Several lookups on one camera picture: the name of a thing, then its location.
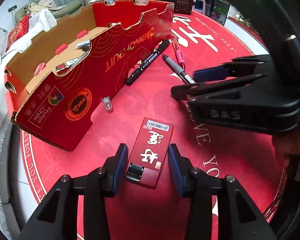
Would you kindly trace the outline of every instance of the white chinese characters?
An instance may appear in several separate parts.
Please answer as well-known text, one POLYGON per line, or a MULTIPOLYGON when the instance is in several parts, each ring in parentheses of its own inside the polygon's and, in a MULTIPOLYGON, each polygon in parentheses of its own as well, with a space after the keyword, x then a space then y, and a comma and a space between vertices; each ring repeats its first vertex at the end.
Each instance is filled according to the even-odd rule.
POLYGON ((161 142, 161 139, 163 138, 163 135, 158 134, 154 131, 149 131, 149 133, 152 133, 152 135, 150 135, 150 139, 148 141, 148 144, 157 144, 161 142))
POLYGON ((140 155, 144 157, 141 160, 146 163, 148 162, 148 157, 149 157, 150 164, 153 163, 154 159, 158 158, 158 155, 153 151, 151 151, 151 149, 146 149, 145 153, 141 153, 140 155))

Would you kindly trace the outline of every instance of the gray pen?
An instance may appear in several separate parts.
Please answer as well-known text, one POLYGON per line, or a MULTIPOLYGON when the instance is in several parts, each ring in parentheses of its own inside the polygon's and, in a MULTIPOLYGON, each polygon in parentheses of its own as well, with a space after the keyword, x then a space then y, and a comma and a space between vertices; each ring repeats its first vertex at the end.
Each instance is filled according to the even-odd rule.
POLYGON ((195 81, 183 71, 183 68, 180 67, 172 58, 168 57, 165 54, 162 54, 163 60, 169 65, 170 68, 186 83, 186 84, 195 84, 195 81))

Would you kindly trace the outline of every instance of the red cardboard box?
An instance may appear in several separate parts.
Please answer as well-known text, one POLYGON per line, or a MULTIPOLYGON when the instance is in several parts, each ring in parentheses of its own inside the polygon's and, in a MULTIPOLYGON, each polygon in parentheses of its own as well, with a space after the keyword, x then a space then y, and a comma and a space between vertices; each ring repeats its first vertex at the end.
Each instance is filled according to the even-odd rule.
POLYGON ((102 98, 113 98, 130 68, 148 57, 160 41, 170 38, 173 9, 173 3, 163 1, 145 6, 132 0, 118 0, 114 5, 98 2, 41 32, 6 66, 11 121, 47 143, 74 150, 92 125, 91 114, 102 98), (77 39, 82 30, 88 34, 77 39), (75 45, 88 39, 88 54, 74 67, 56 73, 57 65, 82 56, 75 45), (68 48, 55 55, 61 44, 68 48), (46 67, 35 76, 42 62, 46 67))

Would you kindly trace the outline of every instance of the red tablecloth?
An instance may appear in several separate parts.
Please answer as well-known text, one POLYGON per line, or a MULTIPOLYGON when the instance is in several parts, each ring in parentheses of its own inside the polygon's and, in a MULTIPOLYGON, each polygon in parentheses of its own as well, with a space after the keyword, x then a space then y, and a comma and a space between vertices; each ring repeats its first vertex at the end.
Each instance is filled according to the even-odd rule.
MULTIPOLYGON (((216 66, 234 57, 252 55, 231 32, 214 20, 193 12, 189 20, 175 19, 173 32, 186 61, 186 72, 216 66)), ((164 52, 175 58, 170 45, 164 52)), ((24 165, 38 203, 63 174, 72 177, 88 174, 113 156, 120 143, 132 150, 144 117, 174 125, 171 143, 193 166, 211 176, 232 174, 240 181, 263 212, 274 200, 282 170, 279 169, 271 137, 252 132, 196 124, 185 103, 170 94, 183 82, 171 76, 161 57, 133 83, 124 86, 113 98, 113 112, 99 105, 91 116, 93 125, 75 151, 66 152, 22 132, 24 165)), ((190 199, 181 199, 175 191, 168 160, 158 184, 149 189, 124 180, 119 194, 106 199, 112 240, 181 240, 184 237, 190 199)), ((213 236, 217 239, 218 207, 213 199, 213 236)), ((83 198, 79 199, 78 238, 83 239, 83 198)))

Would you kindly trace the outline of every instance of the barcode sticker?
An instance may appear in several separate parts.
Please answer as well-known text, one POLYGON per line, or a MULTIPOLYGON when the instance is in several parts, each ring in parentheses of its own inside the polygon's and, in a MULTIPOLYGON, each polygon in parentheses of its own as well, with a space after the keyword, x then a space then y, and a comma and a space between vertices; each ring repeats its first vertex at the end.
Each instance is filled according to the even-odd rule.
POLYGON ((151 120, 147 121, 147 126, 154 127, 154 128, 157 128, 157 129, 160 129, 160 130, 163 130, 163 131, 169 131, 169 127, 170 127, 166 124, 151 121, 151 120))

